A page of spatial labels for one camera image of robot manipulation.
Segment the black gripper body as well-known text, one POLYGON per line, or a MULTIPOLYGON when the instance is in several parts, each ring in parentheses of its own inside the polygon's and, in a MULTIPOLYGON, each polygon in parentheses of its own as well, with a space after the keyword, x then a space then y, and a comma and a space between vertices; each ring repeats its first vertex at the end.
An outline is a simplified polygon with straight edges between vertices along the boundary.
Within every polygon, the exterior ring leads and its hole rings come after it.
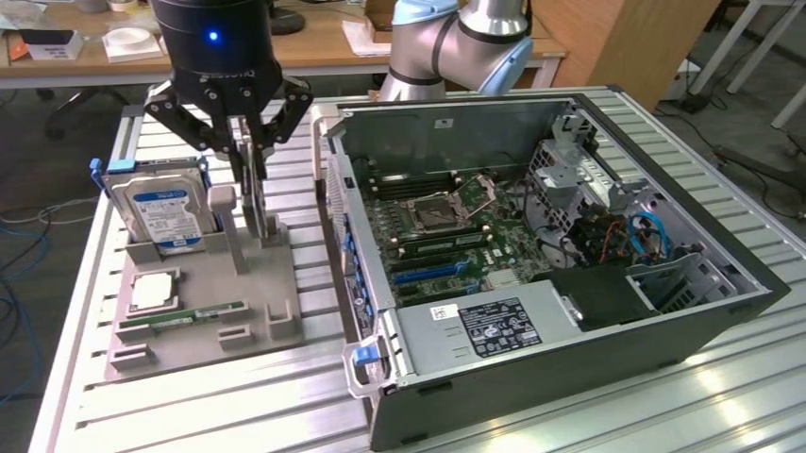
POLYGON ((281 83, 264 1, 152 1, 171 85, 208 114, 260 112, 281 83))

